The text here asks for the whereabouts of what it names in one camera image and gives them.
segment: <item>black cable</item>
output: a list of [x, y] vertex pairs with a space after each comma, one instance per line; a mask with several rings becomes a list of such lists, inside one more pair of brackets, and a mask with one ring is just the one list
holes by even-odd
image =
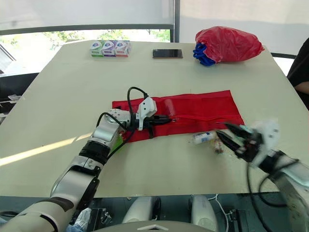
[[281, 166], [281, 167], [275, 169], [272, 173], [266, 175], [266, 176], [263, 178], [263, 180], [261, 181], [261, 183], [260, 183], [260, 185], [259, 185], [259, 189], [258, 189], [258, 193], [257, 193], [258, 196], [259, 196], [259, 198], [261, 199], [262, 202], [264, 202], [265, 204], [267, 204], [267, 205], [269, 205], [269, 206], [277, 207], [277, 208], [281, 208], [281, 207], [286, 207], [286, 206], [287, 206], [287, 205], [284, 204], [284, 203], [283, 203], [283, 204], [278, 204], [278, 203], [271, 203], [271, 202], [267, 201], [267, 200], [263, 197], [263, 195], [262, 195], [262, 186], [263, 186], [263, 184], [266, 182], [267, 179], [272, 178], [278, 171], [282, 170], [283, 168], [287, 168], [287, 167], [289, 167], [289, 166], [291, 166], [291, 165], [293, 165], [293, 164], [295, 164], [295, 163], [297, 163], [297, 162], [299, 162], [298, 159], [292, 161], [291, 163], [288, 163], [288, 164], [286, 164], [286, 165], [283, 165], [283, 166]]
[[14, 211], [0, 211], [0, 215], [8, 218], [14, 218], [18, 215], [18, 213]]
[[128, 89], [127, 91], [127, 95], [126, 95], [126, 98], [127, 98], [127, 104], [129, 105], [129, 111], [130, 111], [130, 121], [131, 121], [131, 125], [133, 126], [133, 129], [135, 130], [135, 120], [134, 120], [134, 113], [133, 113], [133, 109], [132, 109], [132, 105], [131, 105], [131, 100], [130, 100], [130, 92], [131, 90], [133, 89], [136, 89], [140, 92], [142, 92], [144, 94], [144, 99], [146, 99], [148, 97], [148, 94], [140, 89], [140, 88], [137, 88], [135, 86], [132, 86], [131, 88]]
[[122, 125], [121, 122], [119, 122], [113, 115], [111, 115], [111, 114], [109, 114], [109, 113], [107, 113], [107, 112], [102, 113], [102, 114], [100, 115], [100, 117], [98, 117], [97, 127], [98, 127], [98, 125], [100, 124], [100, 121], [101, 121], [103, 115], [108, 115], [108, 116], [111, 117], [116, 123], [118, 123], [124, 130], [126, 130], [125, 126]]
[[[271, 178], [272, 176], [274, 176], [278, 171], [282, 170], [283, 168], [286, 168], [286, 167], [289, 167], [295, 163], [297, 163], [299, 160], [296, 159], [294, 161], [292, 161], [291, 163], [288, 163], [286, 165], [283, 165], [277, 169], [275, 169], [271, 174], [269, 174], [267, 177]], [[250, 182], [250, 163], [248, 162], [247, 163], [247, 170], [246, 170], [246, 176], [247, 176], [247, 185], [248, 185], [248, 190], [249, 190], [249, 196], [250, 196], [250, 199], [251, 199], [251, 202], [252, 202], [252, 206], [256, 212], [256, 215], [257, 217], [259, 218], [259, 220], [261, 221], [264, 229], [267, 231], [267, 232], [273, 232], [269, 227], [268, 225], [264, 222], [263, 220], [263, 217], [256, 205], [256, 202], [255, 202], [255, 199], [254, 199], [254, 195], [253, 195], [253, 192], [252, 192], [252, 187], [251, 187], [251, 182]]]
[[131, 134], [127, 137], [126, 140], [124, 140], [124, 141], [122, 142], [122, 144], [120, 144], [117, 148], [115, 148], [114, 151], [112, 151], [112, 152], [110, 153], [110, 155], [107, 157], [107, 160], [109, 160], [109, 159], [113, 156], [113, 154], [115, 154], [120, 148], [122, 148], [122, 146], [123, 146], [124, 144], [126, 144], [126, 143], [132, 138], [134, 132], [135, 132], [135, 130], [133, 130], [133, 131], [131, 132]]
[[267, 231], [267, 232], [273, 232], [269, 227], [268, 225], [266, 225], [266, 223], [264, 222], [263, 220], [263, 217], [259, 211], [259, 209], [257, 208], [257, 205], [256, 205], [256, 202], [255, 202], [255, 199], [254, 199], [254, 196], [253, 196], [253, 193], [252, 193], [252, 188], [251, 188], [251, 182], [250, 182], [250, 163], [248, 162], [247, 163], [247, 169], [246, 169], [246, 176], [247, 176], [247, 185], [248, 185], [248, 190], [249, 190], [249, 196], [250, 196], [250, 199], [251, 199], [251, 202], [252, 202], [252, 206], [256, 212], [256, 215], [257, 217], [259, 218], [259, 220], [261, 221], [264, 229]]
[[127, 137], [126, 140], [124, 140], [117, 148], [115, 148], [114, 151], [111, 152], [111, 154], [108, 156], [107, 160], [109, 160], [120, 148], [122, 148], [123, 145], [125, 145], [132, 138], [132, 136], [134, 135], [134, 132], [136, 130], [135, 120], [134, 120], [134, 113], [133, 113], [133, 109], [132, 109], [132, 105], [131, 105], [131, 99], [130, 99], [130, 92], [131, 92], [132, 89], [136, 89], [136, 90], [142, 92], [143, 95], [144, 95], [144, 99], [146, 99], [148, 97], [148, 94], [144, 90], [142, 90], [142, 89], [140, 89], [138, 87], [133, 86], [133, 87], [128, 89], [128, 91], [127, 91], [127, 104], [129, 105], [130, 123], [132, 125], [133, 131]]

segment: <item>smartphone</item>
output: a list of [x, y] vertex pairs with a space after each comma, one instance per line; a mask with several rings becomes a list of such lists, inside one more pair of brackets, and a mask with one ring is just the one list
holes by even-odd
[[153, 58], [183, 58], [181, 49], [154, 49]]

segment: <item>white bottle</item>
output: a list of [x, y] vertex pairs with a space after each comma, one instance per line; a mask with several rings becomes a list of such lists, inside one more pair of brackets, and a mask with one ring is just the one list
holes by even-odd
[[195, 134], [193, 135], [193, 143], [194, 144], [201, 144], [203, 142], [212, 140], [215, 138], [215, 133], [212, 131], [203, 133], [203, 134]]

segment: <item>red mesh bag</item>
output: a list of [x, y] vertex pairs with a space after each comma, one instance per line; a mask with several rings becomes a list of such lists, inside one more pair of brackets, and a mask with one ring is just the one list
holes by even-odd
[[243, 61], [264, 51], [255, 35], [228, 27], [201, 30], [195, 41], [206, 45], [203, 53], [216, 63]]
[[[182, 94], [156, 98], [157, 115], [167, 115], [174, 122], [153, 127], [154, 137], [170, 134], [196, 133], [226, 129], [220, 122], [244, 124], [229, 90], [202, 93]], [[143, 99], [131, 100], [132, 109], [137, 112]], [[127, 101], [113, 101], [113, 108], [129, 110]], [[130, 142], [149, 139], [148, 130], [136, 131]]]

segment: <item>tissue box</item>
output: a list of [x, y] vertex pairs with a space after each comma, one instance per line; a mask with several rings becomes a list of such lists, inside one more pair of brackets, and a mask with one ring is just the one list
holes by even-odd
[[117, 57], [128, 57], [130, 50], [131, 43], [129, 40], [118, 40], [114, 49]]
[[104, 43], [105, 43], [104, 40], [95, 41], [90, 47], [91, 56], [93, 56], [93, 57], [103, 57], [104, 55], [102, 54], [102, 47], [103, 47]]
[[105, 57], [115, 57], [116, 40], [105, 40], [102, 46], [102, 54]]

